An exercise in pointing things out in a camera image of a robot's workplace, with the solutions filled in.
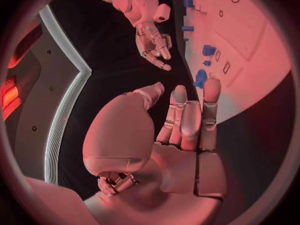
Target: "control panel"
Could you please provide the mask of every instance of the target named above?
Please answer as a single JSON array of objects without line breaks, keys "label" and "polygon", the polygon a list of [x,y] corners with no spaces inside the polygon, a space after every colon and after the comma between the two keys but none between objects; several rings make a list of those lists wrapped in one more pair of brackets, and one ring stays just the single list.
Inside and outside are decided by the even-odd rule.
[{"label": "control panel", "polygon": [[182,0],[185,58],[199,99],[207,78],[222,92],[218,123],[251,107],[288,74],[280,31],[252,0]]}]

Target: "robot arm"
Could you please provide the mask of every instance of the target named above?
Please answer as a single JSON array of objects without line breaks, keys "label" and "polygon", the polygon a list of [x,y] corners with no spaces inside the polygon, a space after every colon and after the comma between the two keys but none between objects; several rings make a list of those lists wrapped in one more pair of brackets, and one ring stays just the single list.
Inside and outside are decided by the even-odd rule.
[{"label": "robot arm", "polygon": [[165,60],[171,58],[171,37],[168,34],[160,34],[154,22],[162,23],[168,20],[171,8],[166,4],[159,5],[158,0],[103,1],[112,3],[136,28],[135,42],[140,55],[156,67],[170,71],[171,66],[157,57],[162,56]]}]

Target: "white robot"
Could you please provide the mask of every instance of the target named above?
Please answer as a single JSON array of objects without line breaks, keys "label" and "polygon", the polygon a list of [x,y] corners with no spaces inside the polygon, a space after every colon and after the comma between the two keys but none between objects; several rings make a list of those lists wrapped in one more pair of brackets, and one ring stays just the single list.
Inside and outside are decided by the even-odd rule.
[{"label": "white robot", "polygon": [[[157,57],[171,58],[171,38],[154,22],[169,19],[170,7],[158,0],[104,1],[136,27],[140,54],[169,71]],[[178,85],[156,141],[147,110],[164,93],[162,83],[119,95],[101,109],[83,144],[84,165],[98,177],[100,190],[85,204],[100,224],[212,221],[226,195],[225,171],[215,153],[220,92],[220,81],[209,78],[201,104],[188,101],[185,87]]]}]

